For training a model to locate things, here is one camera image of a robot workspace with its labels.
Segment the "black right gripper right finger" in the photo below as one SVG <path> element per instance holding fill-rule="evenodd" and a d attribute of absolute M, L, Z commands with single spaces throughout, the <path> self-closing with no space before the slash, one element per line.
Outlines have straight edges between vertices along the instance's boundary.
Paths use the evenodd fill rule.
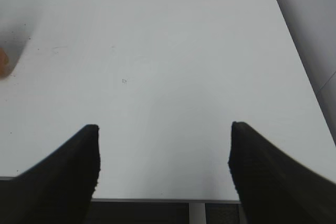
<path fill-rule="evenodd" d="M 233 122 L 228 166 L 248 223 L 335 223 L 335 183 L 245 122 Z"/>

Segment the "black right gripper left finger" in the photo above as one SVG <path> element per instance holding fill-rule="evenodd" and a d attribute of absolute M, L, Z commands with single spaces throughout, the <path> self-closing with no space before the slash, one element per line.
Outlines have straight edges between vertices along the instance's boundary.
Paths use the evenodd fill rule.
<path fill-rule="evenodd" d="M 83 223 L 99 173 L 99 127 L 88 124 L 27 171 L 1 180 L 1 223 Z"/>

